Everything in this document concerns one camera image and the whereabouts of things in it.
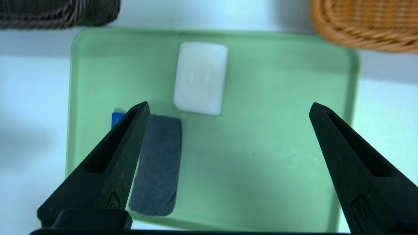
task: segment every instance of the white table surface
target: white table surface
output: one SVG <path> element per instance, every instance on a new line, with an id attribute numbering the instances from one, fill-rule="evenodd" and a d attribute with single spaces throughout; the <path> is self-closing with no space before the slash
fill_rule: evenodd
<path id="1" fill-rule="evenodd" d="M 308 9 L 308 0 L 123 0 L 111 26 L 312 33 Z M 64 180 L 70 48 L 80 30 L 0 31 L 2 234 L 39 228 L 37 208 Z M 417 184 L 418 56 L 360 55 L 354 128 Z"/>

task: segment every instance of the gray felt pad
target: gray felt pad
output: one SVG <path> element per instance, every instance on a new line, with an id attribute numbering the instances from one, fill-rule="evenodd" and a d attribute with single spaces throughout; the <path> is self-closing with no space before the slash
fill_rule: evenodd
<path id="1" fill-rule="evenodd" d="M 166 216 L 176 203 L 181 158 L 181 122 L 151 115 L 129 202 L 142 215 Z"/>

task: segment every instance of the dark wicker basket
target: dark wicker basket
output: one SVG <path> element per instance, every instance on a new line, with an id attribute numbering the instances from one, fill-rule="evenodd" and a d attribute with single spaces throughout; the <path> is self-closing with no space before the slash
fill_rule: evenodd
<path id="1" fill-rule="evenodd" d="M 0 28 L 101 26 L 119 10 L 120 0 L 0 0 Z"/>
<path id="2" fill-rule="evenodd" d="M 418 54 L 418 0 L 311 0 L 311 20 L 341 46 Z"/>

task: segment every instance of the green tray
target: green tray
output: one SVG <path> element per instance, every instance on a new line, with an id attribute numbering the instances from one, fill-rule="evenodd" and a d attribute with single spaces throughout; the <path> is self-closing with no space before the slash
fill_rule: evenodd
<path id="1" fill-rule="evenodd" d="M 185 41 L 229 48 L 220 116 L 174 107 Z M 336 232 L 339 203 L 308 113 L 319 102 L 351 123 L 358 71 L 355 51 L 316 36 L 83 31 L 71 50 L 66 174 L 110 130 L 115 109 L 148 101 L 151 113 L 182 121 L 177 201 L 170 216 L 131 212 L 133 219 L 191 230 Z"/>

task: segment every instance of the blue object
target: blue object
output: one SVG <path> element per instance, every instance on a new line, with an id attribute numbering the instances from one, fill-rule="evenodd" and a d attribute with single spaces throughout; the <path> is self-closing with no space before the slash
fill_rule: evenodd
<path id="1" fill-rule="evenodd" d="M 112 113 L 112 128 L 116 126 L 116 124 L 123 118 L 125 113 L 122 112 L 114 112 Z"/>

